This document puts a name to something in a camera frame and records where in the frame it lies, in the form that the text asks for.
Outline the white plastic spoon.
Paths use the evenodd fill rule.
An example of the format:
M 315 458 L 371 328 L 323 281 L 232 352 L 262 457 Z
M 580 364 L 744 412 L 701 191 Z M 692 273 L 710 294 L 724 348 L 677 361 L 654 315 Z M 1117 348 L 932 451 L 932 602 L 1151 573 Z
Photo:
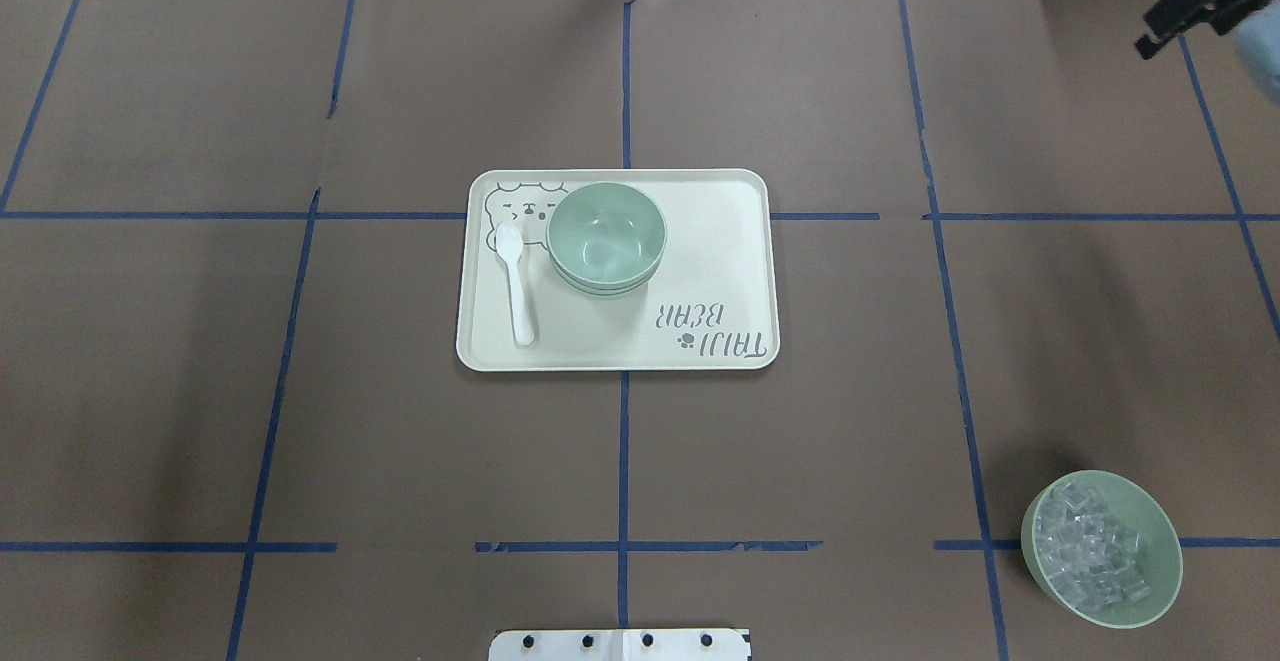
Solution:
M 506 268 L 513 338 L 518 347 L 530 347 L 535 343 L 536 334 L 520 268 L 524 250 L 524 236 L 518 225 L 515 222 L 502 222 L 495 228 L 495 252 Z

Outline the cream bear tray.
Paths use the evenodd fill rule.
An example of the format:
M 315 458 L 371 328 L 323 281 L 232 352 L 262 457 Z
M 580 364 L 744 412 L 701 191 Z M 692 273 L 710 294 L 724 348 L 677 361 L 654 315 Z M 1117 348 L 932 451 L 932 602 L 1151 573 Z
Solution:
M 614 182 L 648 195 L 668 236 L 655 275 L 595 298 L 553 268 L 550 210 L 572 190 Z M 531 345 L 518 345 L 503 222 L 521 227 Z M 476 371 L 672 371 L 762 369 L 781 348 L 765 182 L 745 169 L 492 170 L 468 190 L 454 342 Z

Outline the green bowl on tray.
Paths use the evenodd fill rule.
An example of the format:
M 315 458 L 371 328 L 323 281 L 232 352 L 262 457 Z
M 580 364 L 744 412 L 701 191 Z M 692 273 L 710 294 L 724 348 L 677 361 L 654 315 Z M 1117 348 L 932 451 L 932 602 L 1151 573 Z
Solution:
M 556 274 L 566 284 L 570 286 L 570 288 L 572 288 L 572 290 L 575 290 L 575 291 L 577 291 L 580 293 L 596 297 L 596 298 L 613 298 L 613 297 L 620 297 L 620 296 L 623 296 L 623 295 L 632 293 L 634 291 L 637 291 L 637 290 L 643 288 L 652 279 L 652 275 L 650 275 L 650 277 L 641 278 L 640 281 L 637 281 L 637 282 L 635 282 L 632 284 L 628 284 L 628 286 L 620 286 L 620 287 L 616 287 L 616 288 L 596 288 L 594 286 L 585 284 L 585 283 L 582 283 L 580 281 L 576 281 L 575 278 L 571 277 L 571 274 L 568 274 L 567 272 L 564 272 L 559 266 L 553 265 L 552 268 L 556 272 Z

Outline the ice cubes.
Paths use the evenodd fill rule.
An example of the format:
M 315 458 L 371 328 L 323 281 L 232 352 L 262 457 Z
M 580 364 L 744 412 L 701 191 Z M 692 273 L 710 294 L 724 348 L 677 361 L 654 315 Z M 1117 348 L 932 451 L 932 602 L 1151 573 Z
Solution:
M 1066 606 L 1096 614 L 1148 600 L 1144 542 L 1094 488 L 1051 487 L 1030 520 L 1030 567 Z

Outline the green bowl with ice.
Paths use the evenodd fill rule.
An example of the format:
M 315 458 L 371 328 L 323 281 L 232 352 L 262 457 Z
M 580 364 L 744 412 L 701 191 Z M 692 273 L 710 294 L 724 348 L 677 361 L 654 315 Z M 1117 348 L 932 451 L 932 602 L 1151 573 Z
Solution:
M 1073 471 L 1043 488 L 1027 506 L 1020 541 L 1037 585 L 1100 626 L 1147 626 L 1181 591 L 1171 519 L 1151 493 L 1111 471 Z

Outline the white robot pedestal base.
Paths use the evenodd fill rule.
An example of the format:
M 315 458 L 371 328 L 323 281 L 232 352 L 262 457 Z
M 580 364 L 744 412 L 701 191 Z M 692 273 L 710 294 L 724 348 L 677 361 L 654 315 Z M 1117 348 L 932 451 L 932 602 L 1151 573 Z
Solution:
M 498 633 L 489 660 L 751 660 L 732 628 L 563 629 Z

